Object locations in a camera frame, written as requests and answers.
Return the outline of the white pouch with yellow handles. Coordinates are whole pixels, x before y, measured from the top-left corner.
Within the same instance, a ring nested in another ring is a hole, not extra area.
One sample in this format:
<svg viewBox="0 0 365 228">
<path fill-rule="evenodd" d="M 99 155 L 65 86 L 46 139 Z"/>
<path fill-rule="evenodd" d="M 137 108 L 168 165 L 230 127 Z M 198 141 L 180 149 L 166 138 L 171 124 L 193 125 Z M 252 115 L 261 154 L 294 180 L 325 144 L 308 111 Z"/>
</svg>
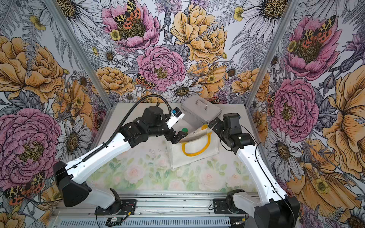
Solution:
<svg viewBox="0 0 365 228">
<path fill-rule="evenodd" d="M 176 169 L 217 155 L 219 153 L 219 138 L 212 129 L 205 124 L 189 133 L 176 144 L 168 142 L 166 149 L 168 151 L 171 168 Z"/>
</svg>

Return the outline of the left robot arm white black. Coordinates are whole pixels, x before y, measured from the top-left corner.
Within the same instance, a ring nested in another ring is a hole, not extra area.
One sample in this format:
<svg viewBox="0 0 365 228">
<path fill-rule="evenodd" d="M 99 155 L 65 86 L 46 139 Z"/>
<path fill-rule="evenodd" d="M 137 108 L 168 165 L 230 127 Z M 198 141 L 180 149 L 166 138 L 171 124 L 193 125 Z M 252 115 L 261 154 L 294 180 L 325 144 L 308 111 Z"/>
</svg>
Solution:
<svg viewBox="0 0 365 228">
<path fill-rule="evenodd" d="M 97 207 L 96 215 L 115 215 L 121 212 L 123 203 L 114 189 L 101 190 L 88 184 L 87 179 L 103 165 L 129 151 L 149 137 L 164 136 L 173 144 L 187 136 L 186 132 L 173 129 L 184 113 L 176 107 L 170 114 L 164 114 L 157 106 L 146 108 L 143 115 L 132 122 L 119 126 L 113 135 L 85 155 L 53 166 L 56 185 L 66 207 L 81 203 Z"/>
</svg>

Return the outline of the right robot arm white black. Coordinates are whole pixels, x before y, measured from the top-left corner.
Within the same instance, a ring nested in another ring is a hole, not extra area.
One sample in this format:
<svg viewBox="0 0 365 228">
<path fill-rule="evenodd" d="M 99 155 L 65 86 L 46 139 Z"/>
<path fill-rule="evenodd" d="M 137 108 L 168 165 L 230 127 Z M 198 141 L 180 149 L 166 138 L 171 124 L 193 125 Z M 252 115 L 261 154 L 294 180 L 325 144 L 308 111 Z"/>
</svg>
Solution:
<svg viewBox="0 0 365 228">
<path fill-rule="evenodd" d="M 262 160 L 259 146 L 249 133 L 242 132 L 240 115 L 230 113 L 210 121 L 209 128 L 246 166 L 257 194 L 238 189 L 227 193 L 227 209 L 253 217 L 259 228 L 293 228 L 300 210 L 296 197 L 290 197 L 278 184 Z"/>
</svg>

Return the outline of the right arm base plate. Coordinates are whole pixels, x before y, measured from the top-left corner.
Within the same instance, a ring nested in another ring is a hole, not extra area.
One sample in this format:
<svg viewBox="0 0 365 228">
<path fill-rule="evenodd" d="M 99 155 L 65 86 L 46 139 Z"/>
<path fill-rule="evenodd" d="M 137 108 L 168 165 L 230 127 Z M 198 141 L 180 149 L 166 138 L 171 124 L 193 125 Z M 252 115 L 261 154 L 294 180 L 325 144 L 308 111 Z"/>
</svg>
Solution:
<svg viewBox="0 0 365 228">
<path fill-rule="evenodd" d="M 213 209 L 215 214 L 248 215 L 248 213 L 240 209 L 229 209 L 226 199 L 213 199 L 213 204 L 210 206 L 210 209 Z"/>
</svg>

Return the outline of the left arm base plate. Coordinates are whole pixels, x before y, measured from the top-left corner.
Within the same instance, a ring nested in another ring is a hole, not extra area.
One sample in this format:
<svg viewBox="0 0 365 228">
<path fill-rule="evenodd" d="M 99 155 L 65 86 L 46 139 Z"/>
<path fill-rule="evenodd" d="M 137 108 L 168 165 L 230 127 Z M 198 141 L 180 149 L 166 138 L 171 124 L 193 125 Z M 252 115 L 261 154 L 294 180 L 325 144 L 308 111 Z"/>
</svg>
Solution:
<svg viewBox="0 0 365 228">
<path fill-rule="evenodd" d="M 97 206 L 95 215 L 97 216 L 109 216 L 109 215 L 134 215 L 136 209 L 137 200 L 135 199 L 122 199 L 114 202 L 109 208 L 103 209 Z"/>
</svg>

